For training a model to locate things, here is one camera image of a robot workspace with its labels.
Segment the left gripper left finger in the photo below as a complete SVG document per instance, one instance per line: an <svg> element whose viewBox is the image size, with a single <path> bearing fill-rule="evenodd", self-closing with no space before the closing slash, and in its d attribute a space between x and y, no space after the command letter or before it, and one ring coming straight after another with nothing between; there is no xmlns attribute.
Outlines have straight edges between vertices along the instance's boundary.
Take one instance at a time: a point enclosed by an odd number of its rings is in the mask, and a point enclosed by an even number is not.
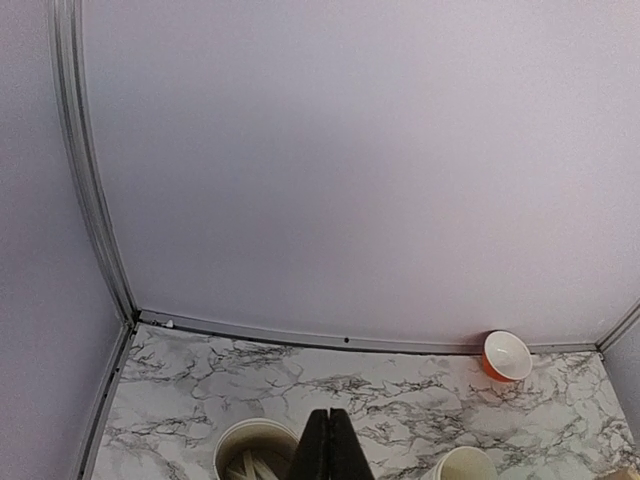
<svg viewBox="0 0 640 480"><path fill-rule="evenodd" d="M290 480L329 479L329 415L326 410L311 412L289 467Z"/></svg>

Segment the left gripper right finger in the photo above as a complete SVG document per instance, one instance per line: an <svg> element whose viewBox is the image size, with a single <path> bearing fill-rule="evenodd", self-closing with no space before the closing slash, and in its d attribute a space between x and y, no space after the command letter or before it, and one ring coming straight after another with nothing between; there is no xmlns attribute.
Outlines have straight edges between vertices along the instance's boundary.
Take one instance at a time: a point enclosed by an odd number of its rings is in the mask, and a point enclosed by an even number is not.
<svg viewBox="0 0 640 480"><path fill-rule="evenodd" d="M329 413L329 478L333 480L373 480L374 475L362 450L348 413Z"/></svg>

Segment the brown paper bag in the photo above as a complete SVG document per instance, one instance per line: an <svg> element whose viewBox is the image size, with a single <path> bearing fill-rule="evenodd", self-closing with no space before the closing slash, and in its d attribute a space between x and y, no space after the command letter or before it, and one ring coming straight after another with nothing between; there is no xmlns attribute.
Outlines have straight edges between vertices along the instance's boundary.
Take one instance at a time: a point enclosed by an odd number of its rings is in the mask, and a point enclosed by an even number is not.
<svg viewBox="0 0 640 480"><path fill-rule="evenodd" d="M608 474L604 480L640 480L640 473L633 467L625 467Z"/></svg>

